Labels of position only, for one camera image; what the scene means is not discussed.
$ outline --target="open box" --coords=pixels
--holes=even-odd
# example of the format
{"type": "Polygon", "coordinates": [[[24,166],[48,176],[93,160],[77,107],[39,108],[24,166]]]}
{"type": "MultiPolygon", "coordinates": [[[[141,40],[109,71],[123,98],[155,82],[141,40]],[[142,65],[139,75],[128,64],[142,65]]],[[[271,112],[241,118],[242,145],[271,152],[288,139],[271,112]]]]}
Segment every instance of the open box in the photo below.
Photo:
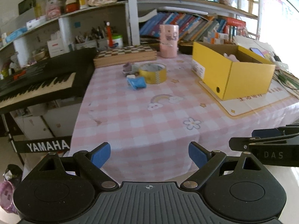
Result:
{"type": "Polygon", "coordinates": [[[238,45],[194,42],[192,59],[192,70],[222,100],[266,93],[275,70],[272,62],[238,45]]]}

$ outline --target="flower print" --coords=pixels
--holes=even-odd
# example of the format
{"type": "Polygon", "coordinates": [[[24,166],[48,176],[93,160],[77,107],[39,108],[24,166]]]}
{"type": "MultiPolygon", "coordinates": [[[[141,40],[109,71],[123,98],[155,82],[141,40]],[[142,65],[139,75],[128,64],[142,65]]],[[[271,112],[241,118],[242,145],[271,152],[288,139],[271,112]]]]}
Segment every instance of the flower print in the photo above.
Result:
{"type": "Polygon", "coordinates": [[[161,107],[163,107],[162,104],[159,104],[159,103],[151,103],[151,104],[149,104],[149,106],[147,107],[147,109],[148,109],[149,111],[153,111],[153,110],[156,110],[156,109],[161,108],[161,107]]]}
{"type": "Polygon", "coordinates": [[[180,101],[182,101],[183,98],[182,97],[179,97],[179,96],[172,96],[172,97],[169,97],[169,102],[171,104],[176,104],[176,103],[179,103],[180,101]]]}
{"type": "Polygon", "coordinates": [[[188,120],[183,122],[185,125],[187,125],[188,130],[192,130],[193,128],[195,129],[200,129],[200,120],[194,120],[193,118],[188,118],[188,120]]]}

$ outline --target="wooden chess board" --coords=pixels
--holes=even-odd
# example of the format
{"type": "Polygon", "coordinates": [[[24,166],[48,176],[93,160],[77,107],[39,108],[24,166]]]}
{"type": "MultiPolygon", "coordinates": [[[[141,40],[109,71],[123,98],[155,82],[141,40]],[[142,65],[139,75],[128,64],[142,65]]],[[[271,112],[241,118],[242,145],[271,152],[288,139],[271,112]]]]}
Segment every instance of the wooden chess board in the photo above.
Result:
{"type": "Polygon", "coordinates": [[[125,64],[127,62],[139,62],[156,60],[157,52],[149,46],[127,46],[112,50],[101,51],[94,59],[95,68],[125,64]]]}

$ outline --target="pink cup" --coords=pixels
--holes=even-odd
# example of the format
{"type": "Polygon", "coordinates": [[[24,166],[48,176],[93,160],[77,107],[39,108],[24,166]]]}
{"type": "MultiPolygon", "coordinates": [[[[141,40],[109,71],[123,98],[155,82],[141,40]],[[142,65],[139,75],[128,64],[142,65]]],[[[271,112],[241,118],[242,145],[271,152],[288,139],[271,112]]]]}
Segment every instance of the pink cup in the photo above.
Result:
{"type": "Polygon", "coordinates": [[[160,25],[160,52],[164,58],[176,58],[178,55],[178,25],[160,25]]]}

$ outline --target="tile floor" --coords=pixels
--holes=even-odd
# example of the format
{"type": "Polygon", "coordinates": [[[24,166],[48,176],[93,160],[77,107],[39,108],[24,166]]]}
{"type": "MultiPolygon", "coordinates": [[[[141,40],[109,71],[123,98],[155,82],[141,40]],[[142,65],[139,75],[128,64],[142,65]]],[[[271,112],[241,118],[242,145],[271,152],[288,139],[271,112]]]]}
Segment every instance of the tile floor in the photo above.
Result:
{"type": "MultiPolygon", "coordinates": [[[[24,140],[24,136],[17,136],[16,140],[24,140]]],[[[0,138],[0,174],[5,171],[8,164],[17,164],[21,166],[21,163],[14,153],[11,145],[8,143],[6,137],[0,138]]],[[[268,166],[270,172],[280,182],[287,194],[287,202],[284,210],[280,216],[280,220],[283,224],[299,224],[299,168],[297,167],[276,167],[268,166]]],[[[187,173],[185,175],[170,179],[169,181],[177,181],[178,185],[185,179],[187,179],[193,173],[187,173]]],[[[18,223],[20,218],[15,214],[7,214],[0,208],[0,224],[15,224],[18,223]]]]}

